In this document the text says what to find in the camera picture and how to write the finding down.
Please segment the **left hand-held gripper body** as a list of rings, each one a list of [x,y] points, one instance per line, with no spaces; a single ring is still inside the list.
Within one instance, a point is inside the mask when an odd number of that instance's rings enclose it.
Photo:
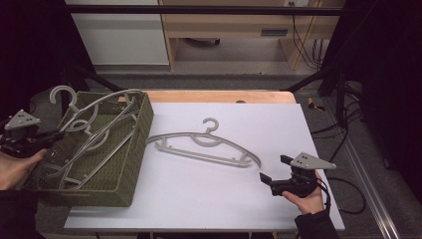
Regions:
[[[36,152],[35,136],[40,119],[24,110],[17,111],[1,124],[3,135],[0,138],[0,151],[13,157],[30,157]]]

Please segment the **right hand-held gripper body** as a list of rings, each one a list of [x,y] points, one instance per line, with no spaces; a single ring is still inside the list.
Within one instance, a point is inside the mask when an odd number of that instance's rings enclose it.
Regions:
[[[289,191],[300,198],[307,197],[317,188],[317,169],[336,169],[334,163],[305,152],[293,158],[290,167],[290,179],[272,180],[270,188],[274,196],[281,196],[284,191]]]

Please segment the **green woven basket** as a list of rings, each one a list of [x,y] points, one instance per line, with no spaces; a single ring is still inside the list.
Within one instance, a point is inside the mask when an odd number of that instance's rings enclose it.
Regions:
[[[107,93],[78,92],[77,95]],[[40,200],[53,206],[107,206],[127,207],[132,203],[140,167],[145,151],[145,141],[153,120],[153,109],[146,93],[142,95],[141,111],[135,127],[135,135],[127,146],[121,149],[116,158],[111,159],[82,189],[50,189],[36,186],[38,163],[31,171],[22,187],[35,192]]]

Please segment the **person's left hand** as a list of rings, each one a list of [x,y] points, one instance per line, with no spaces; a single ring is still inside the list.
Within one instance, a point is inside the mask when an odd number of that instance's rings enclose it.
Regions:
[[[0,151],[0,190],[15,187],[26,175],[29,169],[44,158],[45,149],[26,158],[17,158]]]

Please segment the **person's right hand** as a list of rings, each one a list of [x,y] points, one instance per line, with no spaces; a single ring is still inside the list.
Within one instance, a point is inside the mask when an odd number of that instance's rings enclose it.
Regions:
[[[284,191],[282,196],[295,204],[303,215],[316,214],[324,210],[322,194],[319,188],[315,189],[310,195],[300,198],[289,191]]]

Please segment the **white table board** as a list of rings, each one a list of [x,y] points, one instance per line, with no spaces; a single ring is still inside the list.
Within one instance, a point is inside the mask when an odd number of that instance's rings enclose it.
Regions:
[[[215,135],[252,151],[262,160],[241,168],[146,147],[133,202],[126,208],[75,207],[68,229],[99,231],[287,231],[299,211],[274,196],[260,173],[288,179],[281,155],[315,154],[298,104],[153,104],[151,134],[203,132],[213,118]],[[177,148],[201,151],[189,138],[171,138]]]

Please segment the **yellow and black tool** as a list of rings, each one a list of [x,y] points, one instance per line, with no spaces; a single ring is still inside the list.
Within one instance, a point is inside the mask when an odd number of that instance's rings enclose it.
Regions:
[[[313,98],[308,98],[308,106],[309,106],[309,109],[311,109],[311,110],[325,112],[325,107],[316,106]]]

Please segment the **dark curtain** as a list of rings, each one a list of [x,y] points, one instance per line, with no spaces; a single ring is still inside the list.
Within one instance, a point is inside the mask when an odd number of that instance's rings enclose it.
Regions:
[[[320,92],[338,80],[362,85],[386,157],[422,203],[422,0],[345,0],[324,65],[338,64]]]
[[[74,71],[94,66],[65,0],[0,0],[0,121],[30,108],[36,94],[62,83],[89,87]]]

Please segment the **white cabinet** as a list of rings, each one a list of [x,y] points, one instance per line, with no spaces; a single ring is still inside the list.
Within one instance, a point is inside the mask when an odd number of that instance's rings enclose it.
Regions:
[[[159,14],[72,14],[96,66],[168,65]]]

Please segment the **light wooden desk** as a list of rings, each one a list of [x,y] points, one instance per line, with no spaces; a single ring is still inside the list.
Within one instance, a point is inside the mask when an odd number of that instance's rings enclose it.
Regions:
[[[158,0],[161,6],[252,6],[341,8],[345,0]],[[164,14],[164,29],[170,39],[275,38],[296,70],[311,40],[331,39],[336,16],[274,15],[178,15]]]

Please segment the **aluminium rail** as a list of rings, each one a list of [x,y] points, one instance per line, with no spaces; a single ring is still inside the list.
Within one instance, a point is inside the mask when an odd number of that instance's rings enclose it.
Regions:
[[[347,100],[336,108],[332,99],[323,98],[328,115],[334,122],[344,118],[344,131],[339,128],[338,153],[333,161],[346,161],[346,167],[352,172],[354,181],[366,200],[367,208],[371,212],[377,228],[383,239],[401,239],[399,231],[382,199],[382,191],[376,185],[384,172],[384,162],[377,145],[366,128],[363,120],[363,110],[357,100]]]

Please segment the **black slanted frame strut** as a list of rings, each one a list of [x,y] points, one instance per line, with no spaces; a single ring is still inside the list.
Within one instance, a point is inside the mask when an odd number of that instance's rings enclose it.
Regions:
[[[335,119],[340,126],[346,126],[345,119],[345,106],[344,106],[344,96],[346,89],[346,80],[345,75],[342,72],[340,67],[327,66],[323,69],[317,71],[316,73],[306,77],[305,79],[299,81],[296,84],[293,84],[286,89],[283,89],[283,92],[295,93],[296,91],[302,89],[303,87],[313,83],[317,80],[321,80],[321,83],[317,89],[317,93],[321,97],[328,97],[333,90],[336,90],[335,94]]]
[[[79,65],[67,65],[63,68],[61,74],[61,83],[71,87],[74,91],[89,92],[90,87],[87,80],[105,87],[112,92],[122,91],[122,88],[100,77],[96,72],[91,72]]]

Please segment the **black horizontal frame bar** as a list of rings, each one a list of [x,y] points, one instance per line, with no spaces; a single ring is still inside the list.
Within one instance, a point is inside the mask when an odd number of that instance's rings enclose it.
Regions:
[[[295,15],[341,16],[342,8],[241,7],[241,6],[153,6],[153,5],[67,5],[71,13],[89,14],[203,14],[203,15]]]

